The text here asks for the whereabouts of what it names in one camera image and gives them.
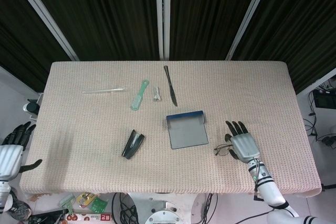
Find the table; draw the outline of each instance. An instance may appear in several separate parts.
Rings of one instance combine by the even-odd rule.
[[[178,107],[163,69],[168,65]],[[150,81],[141,107],[130,105]],[[126,86],[125,92],[83,94]],[[153,87],[161,102],[153,101]],[[166,116],[203,110],[209,144],[172,150]],[[320,179],[287,66],[274,61],[104,61],[52,64],[27,163],[25,193],[245,193],[247,165],[214,147],[242,121],[283,194],[313,196]],[[145,135],[138,152],[121,156],[132,129]]]

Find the black curtain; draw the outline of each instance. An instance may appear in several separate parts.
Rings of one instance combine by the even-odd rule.
[[[80,60],[159,60],[156,0],[42,0]]]
[[[224,60],[251,0],[171,0],[170,60]]]
[[[0,0],[0,66],[37,92],[51,63],[70,60],[27,0]]]
[[[284,61],[300,92],[336,67],[336,0],[261,0],[233,60]]]

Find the knife blade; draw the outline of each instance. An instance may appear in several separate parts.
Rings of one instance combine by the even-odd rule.
[[[174,105],[177,107],[176,96],[175,96],[175,92],[174,92],[174,89],[173,89],[172,81],[170,80],[168,66],[164,66],[163,68],[164,68],[164,71],[166,72],[166,75],[167,75],[167,78],[168,78],[170,97],[172,98],[172,101],[173,101]]]

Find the table knife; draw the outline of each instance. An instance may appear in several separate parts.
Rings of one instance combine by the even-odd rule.
[[[164,66],[164,71],[166,72],[166,75],[167,75],[167,78],[168,78],[170,97],[172,98],[172,101],[173,101],[174,105],[177,107],[176,96],[175,96],[175,92],[174,92],[174,89],[173,89],[172,81],[170,80],[168,66]]]

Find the white robotic arm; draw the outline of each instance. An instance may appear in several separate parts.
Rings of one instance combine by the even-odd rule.
[[[230,153],[233,158],[248,164],[248,171],[255,182],[254,200],[264,201],[274,211],[267,215],[269,224],[332,224],[326,220],[316,217],[299,215],[290,207],[284,199],[279,188],[275,184],[271,174],[267,170],[265,164],[259,160],[260,151],[257,144],[242,122],[226,121],[232,135],[226,134],[225,140],[231,141],[233,149]]]
[[[42,162],[42,159],[39,159],[32,165],[21,166],[22,153],[26,149],[29,137],[36,126],[29,127],[29,125],[30,122],[19,125],[0,145],[0,214],[5,210],[7,198],[11,190],[9,182],[19,173],[32,170]]]

